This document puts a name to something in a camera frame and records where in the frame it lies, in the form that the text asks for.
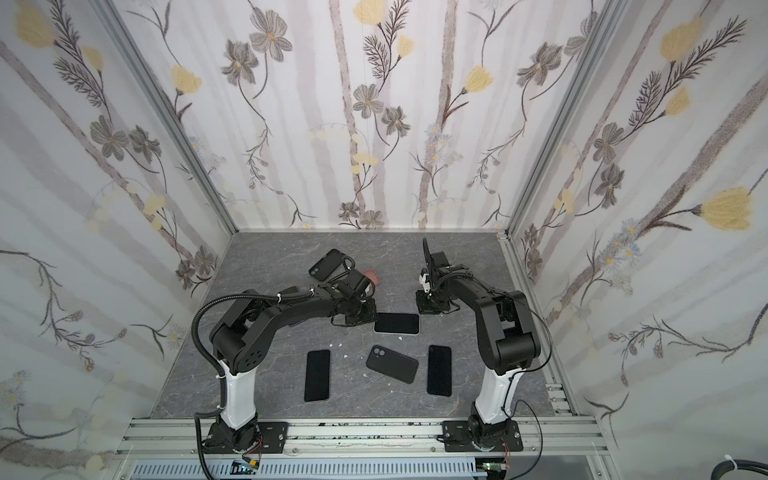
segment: black mounting plate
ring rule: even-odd
[[[510,420],[509,432],[504,436],[510,452],[522,452],[523,441],[520,436],[518,423]],[[445,439],[446,452],[477,452],[472,444],[472,433],[469,431],[469,422],[466,420],[446,420],[442,423],[442,436]],[[503,452],[504,446],[499,444],[491,452]]]
[[[261,452],[262,453],[283,453],[283,447],[286,443],[288,432],[287,422],[258,422],[259,432],[261,432]],[[219,443],[219,445],[206,445],[206,443]],[[252,439],[248,439],[249,445],[253,444]],[[231,447],[221,445],[216,439],[203,439],[203,453],[205,454],[230,454],[234,453]]]

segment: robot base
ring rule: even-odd
[[[262,453],[283,453],[287,431],[286,422],[257,422],[255,418],[238,430],[232,430],[219,416],[210,426],[208,437],[203,439],[203,453],[245,452],[258,443],[259,437]]]

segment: yellow flower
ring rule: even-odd
[[[661,54],[667,61],[680,60],[699,38],[701,17],[683,23],[669,31],[661,39]]]
[[[371,167],[375,167],[379,163],[379,159],[374,157],[373,155],[370,154],[370,152],[367,152],[367,151],[355,154],[355,156],[352,157],[352,159],[357,164],[368,164]]]
[[[384,0],[360,0],[352,13],[360,23],[377,25],[384,19],[384,7]]]
[[[731,188],[710,198],[697,213],[719,230],[746,230],[752,226],[749,216],[752,196],[744,187]]]
[[[165,197],[162,195],[150,194],[150,196],[147,197],[147,201],[144,202],[144,213],[151,215],[163,207],[165,207]]]
[[[572,214],[574,213],[574,195],[573,192],[571,192],[569,189],[564,188],[562,192],[560,192],[560,197],[554,201],[554,205],[552,205],[555,210],[560,210],[560,207],[565,207],[565,213]]]
[[[183,94],[193,94],[200,88],[200,84],[203,83],[202,78],[195,77],[191,71],[181,65],[174,67],[171,77],[174,79],[176,88]]]
[[[83,45],[83,55],[85,55],[88,63],[96,70],[104,70],[104,59],[101,57],[101,52],[97,48]]]
[[[681,114],[690,106],[690,97],[688,96],[688,89],[686,87],[680,87],[677,93],[672,97],[670,103],[667,104],[667,115]]]
[[[485,87],[488,87],[492,81],[491,73],[485,70],[482,65],[478,65],[469,72],[467,81],[464,83],[464,89],[471,93],[477,93],[485,90]]]
[[[415,42],[405,35],[400,35],[397,39],[397,54],[401,57],[405,57],[407,54],[413,51],[413,45]]]
[[[16,12],[16,36],[35,48],[53,46],[53,29],[34,5],[22,2]]]

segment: phone case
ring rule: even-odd
[[[374,372],[391,376],[401,382],[413,383],[416,370],[419,369],[419,361],[383,346],[374,345],[368,355],[366,366]]]
[[[328,278],[343,261],[344,253],[332,248],[328,253],[323,255],[323,258],[312,265],[312,268],[310,268],[310,276],[322,282]]]
[[[430,345],[427,359],[427,393],[451,396],[452,370],[451,347]]]

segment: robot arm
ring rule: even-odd
[[[487,367],[480,395],[472,405],[469,428],[479,449],[492,449],[508,429],[509,404],[523,372],[541,351],[528,302],[521,292],[497,290],[476,279],[464,265],[451,265],[443,252],[430,254],[423,240],[426,267],[416,292],[420,313],[446,313],[453,300],[475,312],[478,350]]]

